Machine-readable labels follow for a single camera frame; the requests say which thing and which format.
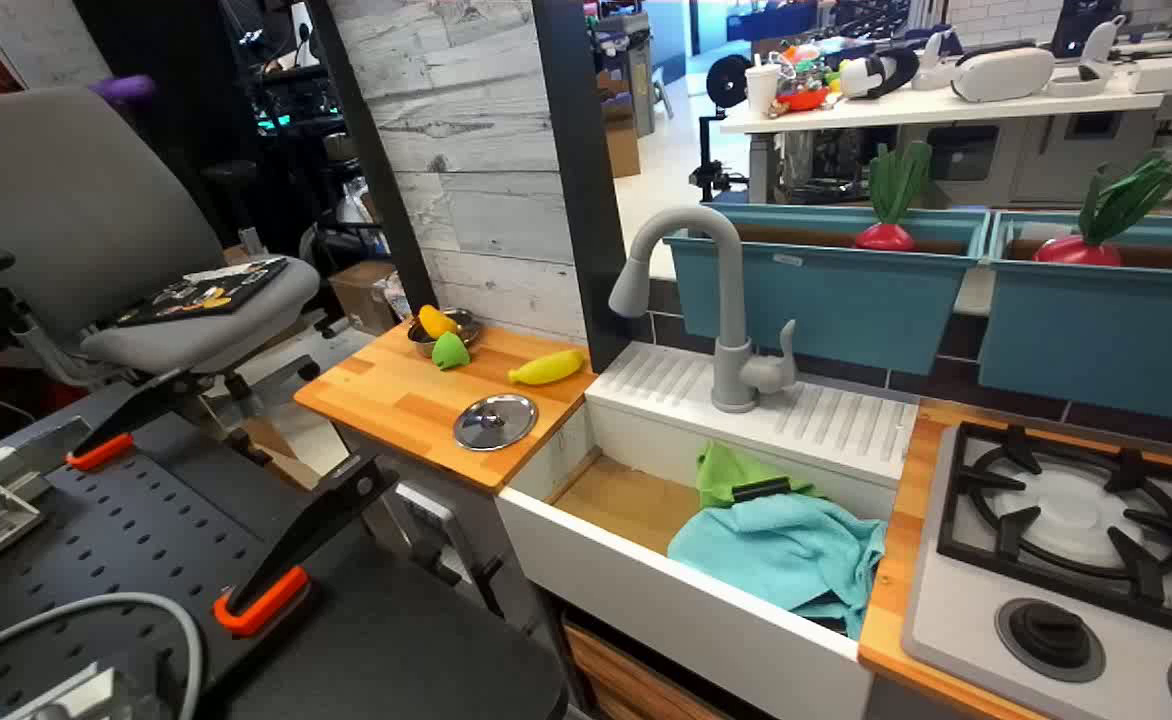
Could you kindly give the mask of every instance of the wooden board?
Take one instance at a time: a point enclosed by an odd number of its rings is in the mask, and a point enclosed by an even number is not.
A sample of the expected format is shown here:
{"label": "wooden board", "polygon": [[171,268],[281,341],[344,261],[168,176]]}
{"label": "wooden board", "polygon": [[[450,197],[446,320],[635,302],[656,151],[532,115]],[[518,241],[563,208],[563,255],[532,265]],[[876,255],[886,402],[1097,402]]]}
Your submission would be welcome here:
{"label": "wooden board", "polygon": [[[450,470],[486,494],[502,494],[513,473],[563,425],[563,417],[586,402],[586,387],[593,386],[590,367],[548,387],[508,386],[508,367],[561,349],[568,344],[488,328],[470,367],[439,374],[402,324],[344,364],[329,367],[319,380],[305,386],[296,394],[296,406],[403,455]],[[498,454],[466,448],[452,432],[457,417],[470,406],[502,394],[538,402],[540,422],[532,435]]]}
{"label": "wooden board", "polygon": [[716,720],[726,711],[707,708],[699,698],[675,690],[611,645],[568,625],[568,645],[577,667],[597,690],[597,704],[607,720]]}
{"label": "wooden board", "polygon": [[[934,501],[935,454],[942,454],[943,428],[956,428],[956,425],[1006,428],[1007,422],[1001,422],[991,412],[963,410],[963,406],[924,406],[924,412],[918,417],[897,511],[887,520],[887,551],[876,567],[876,583],[874,583],[874,602],[870,602],[870,616],[863,616],[862,666],[870,666],[874,673],[886,673],[901,685],[914,685],[930,698],[942,698],[963,711],[996,717],[996,720],[1028,720],[1038,711],[1021,708],[996,692],[985,692],[975,685],[963,685],[963,681],[956,681],[934,666],[919,666],[903,654],[903,619],[908,619],[908,604],[914,604],[914,575],[919,563],[919,533],[924,533],[930,501]],[[1052,435],[1052,442],[1114,454],[1114,446],[1104,446],[1104,442],[1080,442],[1068,432],[1033,428],[1033,435]]]}
{"label": "wooden board", "polygon": [[699,511],[699,501],[689,485],[667,485],[607,455],[597,455],[557,497],[557,509],[666,555],[667,541]]}

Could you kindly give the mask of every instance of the gray faucet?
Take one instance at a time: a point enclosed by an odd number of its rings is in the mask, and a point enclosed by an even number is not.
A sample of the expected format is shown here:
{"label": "gray faucet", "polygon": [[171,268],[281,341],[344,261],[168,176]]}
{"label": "gray faucet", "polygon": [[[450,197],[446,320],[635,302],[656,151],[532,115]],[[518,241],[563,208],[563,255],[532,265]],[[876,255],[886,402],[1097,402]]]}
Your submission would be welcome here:
{"label": "gray faucet", "polygon": [[744,241],[727,215],[716,208],[666,208],[648,223],[635,229],[629,265],[611,290],[611,313],[641,320],[652,296],[652,253],[673,231],[706,231],[716,243],[716,344],[714,344],[714,406],[719,412],[758,410],[758,394],[783,394],[798,380],[794,367],[794,320],[781,328],[783,358],[754,358],[750,324],[744,324]]}

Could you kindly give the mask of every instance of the sink basin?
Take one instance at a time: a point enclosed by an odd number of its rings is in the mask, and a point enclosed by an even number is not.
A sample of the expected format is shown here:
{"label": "sink basin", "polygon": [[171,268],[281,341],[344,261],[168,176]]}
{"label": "sink basin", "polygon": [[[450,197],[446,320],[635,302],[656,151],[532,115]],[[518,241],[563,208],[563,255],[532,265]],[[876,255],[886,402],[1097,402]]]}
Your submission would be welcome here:
{"label": "sink basin", "polygon": [[857,642],[666,555],[698,509],[706,446],[744,448],[886,520],[903,476],[914,402],[802,386],[744,417],[707,402],[714,361],[632,344],[586,410],[520,470],[498,509],[540,589],[689,673],[773,711],[862,717]]}

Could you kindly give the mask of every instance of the stove top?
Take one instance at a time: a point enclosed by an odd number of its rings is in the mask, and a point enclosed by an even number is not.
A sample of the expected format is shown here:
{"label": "stove top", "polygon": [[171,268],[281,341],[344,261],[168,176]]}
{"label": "stove top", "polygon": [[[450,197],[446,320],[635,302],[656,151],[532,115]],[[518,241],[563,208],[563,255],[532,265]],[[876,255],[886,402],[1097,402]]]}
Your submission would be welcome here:
{"label": "stove top", "polygon": [[949,432],[903,647],[1050,717],[1172,717],[1172,463]]}

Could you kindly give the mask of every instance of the office chair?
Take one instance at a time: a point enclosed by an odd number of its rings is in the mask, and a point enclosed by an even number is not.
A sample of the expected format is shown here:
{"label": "office chair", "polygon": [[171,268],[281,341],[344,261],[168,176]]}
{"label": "office chair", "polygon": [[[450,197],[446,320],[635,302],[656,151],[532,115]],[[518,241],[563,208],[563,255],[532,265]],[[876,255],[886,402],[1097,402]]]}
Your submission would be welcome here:
{"label": "office chair", "polygon": [[72,387],[140,380],[140,412],[120,410],[112,428],[159,417],[171,394],[188,395],[293,331],[319,290],[309,265],[284,261],[233,315],[107,324],[218,265],[204,214],[101,96],[0,96],[0,331]]}

